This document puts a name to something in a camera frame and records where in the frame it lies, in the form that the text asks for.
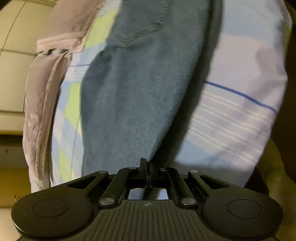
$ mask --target jeans pocket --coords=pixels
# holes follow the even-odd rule
[[[123,44],[160,30],[170,0],[123,0],[112,32]]]

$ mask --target ribbed plastic surface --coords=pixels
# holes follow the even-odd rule
[[[63,241],[228,241],[209,230],[193,210],[172,200],[123,200],[101,210],[80,233]]]

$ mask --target circular pad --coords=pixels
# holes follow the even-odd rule
[[[38,201],[33,206],[33,212],[42,218],[55,218],[67,210],[67,203],[57,198],[47,198]]]
[[[252,219],[261,214],[262,207],[255,201],[238,199],[228,204],[228,211],[237,218]]]

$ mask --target blue stripe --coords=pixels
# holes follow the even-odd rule
[[[272,106],[265,105],[265,104],[263,104],[263,103],[261,103],[261,102],[255,100],[255,99],[253,99],[252,97],[250,97],[250,96],[244,94],[244,93],[238,92],[238,91],[236,91],[236,90],[234,90],[234,89],[231,89],[231,88],[228,88],[228,87],[225,87],[225,86],[222,86],[222,85],[215,84],[215,83],[213,83],[213,82],[205,81],[205,83],[208,84],[208,85],[212,85],[212,86],[215,86],[215,87],[217,87],[217,88],[220,88],[220,89],[223,89],[223,90],[229,91],[229,92],[231,92],[231,93],[237,94],[237,95],[239,95],[239,96],[242,96],[242,97],[248,99],[249,101],[252,101],[253,103],[255,103],[255,104],[259,105],[259,106],[262,106],[262,107],[265,107],[265,108],[267,108],[267,109],[272,110],[272,111],[277,115],[277,111],[276,111]]]
[[[77,65],[69,65],[69,67],[76,67],[76,66],[88,66],[90,64],[77,64]]]

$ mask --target fabric fold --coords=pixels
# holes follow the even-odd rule
[[[37,52],[48,49],[81,51],[104,0],[59,0],[48,17]]]
[[[23,149],[29,168],[36,177],[44,177],[44,163],[51,120],[70,56],[53,53],[38,56],[31,65],[26,83]]]

